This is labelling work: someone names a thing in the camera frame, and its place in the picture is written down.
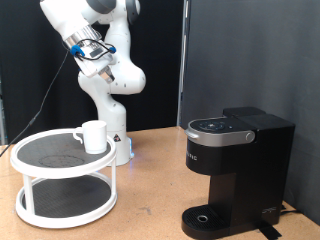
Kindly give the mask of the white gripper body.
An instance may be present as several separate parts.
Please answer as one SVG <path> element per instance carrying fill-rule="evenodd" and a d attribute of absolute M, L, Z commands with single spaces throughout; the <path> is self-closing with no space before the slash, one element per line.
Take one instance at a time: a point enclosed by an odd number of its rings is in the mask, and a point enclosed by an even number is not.
<path fill-rule="evenodd" d="M 82 73 L 91 78 L 113 61 L 116 48 L 103 41 L 79 41 L 76 44 L 76 62 Z"/>

